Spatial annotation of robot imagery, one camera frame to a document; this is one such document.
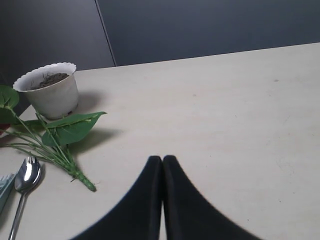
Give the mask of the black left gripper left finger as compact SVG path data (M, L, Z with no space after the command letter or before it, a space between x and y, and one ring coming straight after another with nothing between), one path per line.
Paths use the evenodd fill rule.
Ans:
M118 204L74 240L158 240L162 214L162 159L150 156Z

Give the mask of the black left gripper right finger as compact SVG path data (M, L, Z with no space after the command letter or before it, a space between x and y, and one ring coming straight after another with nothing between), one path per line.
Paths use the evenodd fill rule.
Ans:
M258 240L220 213L196 189L174 155L163 158L168 240Z

